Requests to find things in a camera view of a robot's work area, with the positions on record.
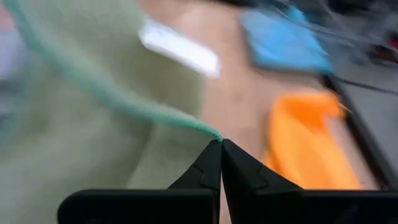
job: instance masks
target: green towel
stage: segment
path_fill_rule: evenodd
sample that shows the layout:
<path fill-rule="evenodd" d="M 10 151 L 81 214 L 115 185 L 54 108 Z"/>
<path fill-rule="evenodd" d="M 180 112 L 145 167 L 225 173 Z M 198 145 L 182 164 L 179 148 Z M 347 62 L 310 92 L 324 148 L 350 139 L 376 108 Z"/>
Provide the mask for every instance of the green towel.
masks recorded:
<path fill-rule="evenodd" d="M 29 47 L 0 150 L 0 223 L 55 223 L 80 189 L 166 189 L 221 136 L 206 77 L 142 46 L 132 0 L 4 0 Z"/>

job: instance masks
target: orange object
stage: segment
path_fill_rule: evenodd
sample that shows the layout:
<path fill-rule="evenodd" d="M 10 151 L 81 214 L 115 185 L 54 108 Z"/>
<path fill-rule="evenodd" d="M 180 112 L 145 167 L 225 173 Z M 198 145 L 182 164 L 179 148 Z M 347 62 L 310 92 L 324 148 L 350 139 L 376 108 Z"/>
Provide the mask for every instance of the orange object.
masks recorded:
<path fill-rule="evenodd" d="M 333 93 L 279 98 L 271 112 L 271 147 L 263 163 L 304 189 L 363 189 L 328 130 L 327 116 L 344 116 Z"/>

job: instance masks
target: blue fabric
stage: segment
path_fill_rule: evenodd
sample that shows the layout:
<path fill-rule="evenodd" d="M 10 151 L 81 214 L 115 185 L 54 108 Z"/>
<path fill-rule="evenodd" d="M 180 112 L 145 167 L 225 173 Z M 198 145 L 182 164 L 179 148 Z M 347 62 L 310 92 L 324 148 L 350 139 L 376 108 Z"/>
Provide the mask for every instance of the blue fabric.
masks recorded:
<path fill-rule="evenodd" d="M 303 12 L 291 7 L 288 16 L 307 22 Z M 332 72 L 326 52 L 314 33 L 270 12 L 248 10 L 241 24 L 251 50 L 252 61 L 259 67 L 304 72 Z"/>

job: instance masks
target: wooden table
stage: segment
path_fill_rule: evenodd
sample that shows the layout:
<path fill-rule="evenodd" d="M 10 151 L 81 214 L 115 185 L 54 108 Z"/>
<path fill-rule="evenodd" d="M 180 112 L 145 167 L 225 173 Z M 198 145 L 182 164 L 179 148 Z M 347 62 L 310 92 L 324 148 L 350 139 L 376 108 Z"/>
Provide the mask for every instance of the wooden table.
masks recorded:
<path fill-rule="evenodd" d="M 284 93 L 324 89 L 316 75 L 259 71 L 250 65 L 238 24 L 242 9 L 206 0 L 137 0 L 156 20 L 211 47 L 221 60 L 221 77 L 210 80 L 202 119 L 256 158 L 267 150 L 267 121 L 274 100 Z M 0 29 L 12 21 L 0 8 Z M 375 181 L 343 121 L 328 121 L 358 179 Z M 220 223 L 229 223 L 225 195 Z"/>

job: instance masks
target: white label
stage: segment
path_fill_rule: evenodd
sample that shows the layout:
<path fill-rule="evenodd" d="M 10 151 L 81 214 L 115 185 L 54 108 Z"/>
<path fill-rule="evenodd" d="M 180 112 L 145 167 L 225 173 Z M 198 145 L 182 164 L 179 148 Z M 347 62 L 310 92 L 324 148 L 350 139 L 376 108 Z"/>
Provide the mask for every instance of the white label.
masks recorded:
<path fill-rule="evenodd" d="M 209 77 L 220 76 L 220 61 L 214 51 L 165 25 L 148 19 L 139 31 L 139 37 L 149 50 L 176 60 Z"/>

